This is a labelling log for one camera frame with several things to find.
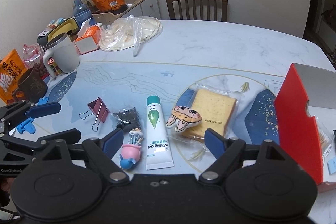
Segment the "blue rubber glove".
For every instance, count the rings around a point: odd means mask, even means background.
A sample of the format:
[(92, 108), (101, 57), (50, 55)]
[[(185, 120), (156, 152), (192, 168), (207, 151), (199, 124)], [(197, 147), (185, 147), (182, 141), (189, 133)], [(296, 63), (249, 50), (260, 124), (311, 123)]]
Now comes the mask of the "blue rubber glove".
[[(49, 101), (48, 97), (41, 98), (35, 105), (36, 106), (45, 105), (48, 101)], [(34, 121), (33, 118), (26, 119), (24, 122), (22, 122), (16, 127), (17, 132), (23, 134), (26, 131), (29, 134), (34, 134), (36, 132), (36, 128), (33, 125), (33, 121)]]

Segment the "bag of red dates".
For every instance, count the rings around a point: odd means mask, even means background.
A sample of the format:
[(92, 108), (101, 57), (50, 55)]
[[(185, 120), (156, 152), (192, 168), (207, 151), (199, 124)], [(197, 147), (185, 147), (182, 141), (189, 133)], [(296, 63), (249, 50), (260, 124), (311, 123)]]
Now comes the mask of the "bag of red dates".
[(45, 50), (39, 44), (27, 45), (23, 44), (23, 62), (25, 66), (32, 68), (41, 79), (45, 79), (49, 76), (49, 73), (43, 63), (43, 56)]

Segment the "orange white tissue box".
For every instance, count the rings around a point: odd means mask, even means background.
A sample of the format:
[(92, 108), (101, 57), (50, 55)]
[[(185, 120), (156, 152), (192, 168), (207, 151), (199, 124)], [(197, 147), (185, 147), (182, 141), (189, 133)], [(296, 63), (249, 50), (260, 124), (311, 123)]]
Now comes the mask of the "orange white tissue box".
[(99, 49), (99, 41), (104, 27), (101, 23), (90, 25), (90, 20), (82, 24), (75, 40), (75, 46), (80, 55)]

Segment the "colourful cube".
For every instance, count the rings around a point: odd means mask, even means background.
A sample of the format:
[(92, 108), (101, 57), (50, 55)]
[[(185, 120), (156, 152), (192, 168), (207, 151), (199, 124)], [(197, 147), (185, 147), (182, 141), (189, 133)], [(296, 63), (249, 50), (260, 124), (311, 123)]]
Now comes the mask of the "colourful cube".
[(53, 71), (53, 73), (54, 73), (55, 76), (59, 76), (59, 75), (61, 75), (63, 73), (62, 70), (59, 68), (59, 66), (54, 61), (53, 58), (49, 59), (48, 64), (49, 64), (50, 68), (52, 69), (52, 71)]

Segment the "black beads plastic bag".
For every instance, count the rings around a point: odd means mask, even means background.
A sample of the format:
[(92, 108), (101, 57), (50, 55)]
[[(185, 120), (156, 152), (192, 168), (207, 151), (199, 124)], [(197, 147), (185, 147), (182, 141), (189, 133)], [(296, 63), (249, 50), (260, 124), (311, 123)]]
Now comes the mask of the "black beads plastic bag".
[(118, 120), (116, 127), (121, 129), (124, 133), (128, 133), (136, 128), (141, 129), (138, 111), (135, 107), (114, 112), (113, 116)]

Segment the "wooden chair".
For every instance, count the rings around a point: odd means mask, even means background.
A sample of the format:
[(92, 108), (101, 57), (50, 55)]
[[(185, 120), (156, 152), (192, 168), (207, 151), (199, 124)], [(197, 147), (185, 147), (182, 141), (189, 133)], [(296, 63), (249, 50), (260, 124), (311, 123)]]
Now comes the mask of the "wooden chair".
[(171, 20), (226, 22), (228, 0), (166, 0)]

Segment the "light blue card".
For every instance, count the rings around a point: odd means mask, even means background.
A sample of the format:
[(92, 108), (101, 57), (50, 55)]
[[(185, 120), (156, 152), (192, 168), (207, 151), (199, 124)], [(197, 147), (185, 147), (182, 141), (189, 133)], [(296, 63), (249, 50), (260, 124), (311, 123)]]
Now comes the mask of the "light blue card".
[(333, 157), (327, 162), (327, 167), (329, 170), (329, 174), (336, 173), (336, 157)]

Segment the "maroon binder clip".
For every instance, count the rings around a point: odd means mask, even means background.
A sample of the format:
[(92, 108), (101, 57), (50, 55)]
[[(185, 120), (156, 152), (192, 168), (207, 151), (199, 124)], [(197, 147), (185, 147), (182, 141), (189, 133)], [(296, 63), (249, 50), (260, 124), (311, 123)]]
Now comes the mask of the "maroon binder clip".
[(110, 114), (110, 110), (107, 108), (106, 104), (101, 97), (98, 97), (94, 101), (87, 104), (88, 110), (84, 113), (79, 114), (79, 118), (86, 120), (89, 116), (95, 116), (94, 123), (91, 125), (91, 129), (94, 132), (98, 132), (99, 125), (104, 123)]

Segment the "red white cardboard box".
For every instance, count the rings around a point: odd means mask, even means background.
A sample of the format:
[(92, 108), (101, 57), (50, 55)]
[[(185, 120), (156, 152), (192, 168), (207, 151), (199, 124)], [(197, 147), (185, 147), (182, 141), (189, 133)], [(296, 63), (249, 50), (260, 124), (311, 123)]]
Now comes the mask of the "red white cardboard box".
[(280, 147), (312, 176), (319, 192), (335, 189), (335, 173), (327, 162), (335, 157), (321, 151), (318, 118), (335, 130), (335, 72), (293, 63), (275, 99)]

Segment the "white travel mug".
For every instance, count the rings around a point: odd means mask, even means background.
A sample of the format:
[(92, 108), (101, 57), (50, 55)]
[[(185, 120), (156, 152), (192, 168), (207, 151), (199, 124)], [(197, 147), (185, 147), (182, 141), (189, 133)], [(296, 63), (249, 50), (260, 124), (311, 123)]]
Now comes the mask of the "white travel mug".
[(71, 73), (79, 66), (80, 59), (75, 44), (72, 43), (67, 33), (54, 37), (46, 44), (46, 48), (43, 63), (52, 79), (56, 77), (56, 74), (48, 64), (50, 58), (53, 58), (63, 73)]

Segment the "blue glass bottle red cap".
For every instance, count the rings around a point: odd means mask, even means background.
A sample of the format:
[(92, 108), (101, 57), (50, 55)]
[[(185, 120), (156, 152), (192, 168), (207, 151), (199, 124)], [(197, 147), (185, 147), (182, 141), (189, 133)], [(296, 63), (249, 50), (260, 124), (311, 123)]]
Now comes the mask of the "blue glass bottle red cap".
[(81, 28), (82, 24), (86, 20), (90, 20), (93, 18), (92, 12), (90, 8), (85, 5), (81, 0), (73, 0), (74, 8), (73, 8), (73, 16), (79, 26)]

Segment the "white side cabinet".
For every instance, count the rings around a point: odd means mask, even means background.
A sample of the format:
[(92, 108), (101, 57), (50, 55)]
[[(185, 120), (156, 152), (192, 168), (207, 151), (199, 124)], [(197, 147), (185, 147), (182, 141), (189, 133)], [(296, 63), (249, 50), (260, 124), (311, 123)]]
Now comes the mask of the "white side cabinet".
[(118, 18), (126, 18), (130, 15), (149, 16), (161, 20), (161, 11), (159, 8), (158, 0), (137, 0), (127, 11), (120, 14), (113, 14), (111, 12), (99, 12), (93, 14), (96, 23), (102, 23), (104, 26), (109, 26)]

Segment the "orange snack bag left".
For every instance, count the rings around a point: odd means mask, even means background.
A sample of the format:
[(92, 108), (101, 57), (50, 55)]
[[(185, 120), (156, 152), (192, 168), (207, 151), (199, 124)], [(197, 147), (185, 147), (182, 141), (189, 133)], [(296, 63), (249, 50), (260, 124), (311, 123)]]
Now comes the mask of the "orange snack bag left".
[(5, 104), (8, 104), (14, 101), (13, 92), (18, 87), (18, 80), (22, 74), (25, 73), (27, 68), (20, 55), (13, 49), (1, 60), (0, 69), (0, 96), (1, 100), (3, 100)]

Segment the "toast bread slice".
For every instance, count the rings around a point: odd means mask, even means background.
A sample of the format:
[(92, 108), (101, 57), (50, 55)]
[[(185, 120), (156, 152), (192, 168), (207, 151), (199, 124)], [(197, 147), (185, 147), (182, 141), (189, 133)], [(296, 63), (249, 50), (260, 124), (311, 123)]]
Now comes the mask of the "toast bread slice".
[(227, 90), (201, 84), (195, 84), (195, 91), (191, 108), (201, 115), (202, 121), (198, 125), (186, 129), (182, 135), (204, 141), (205, 131), (212, 129), (224, 136), (230, 120), (235, 114), (239, 96)]

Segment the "white cooling gel tube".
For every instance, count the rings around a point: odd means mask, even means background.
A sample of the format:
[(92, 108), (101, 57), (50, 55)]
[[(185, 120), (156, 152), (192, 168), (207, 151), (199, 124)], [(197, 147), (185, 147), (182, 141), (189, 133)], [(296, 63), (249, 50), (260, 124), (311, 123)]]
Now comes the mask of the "white cooling gel tube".
[(149, 96), (146, 102), (146, 170), (171, 168), (174, 162), (161, 101)]

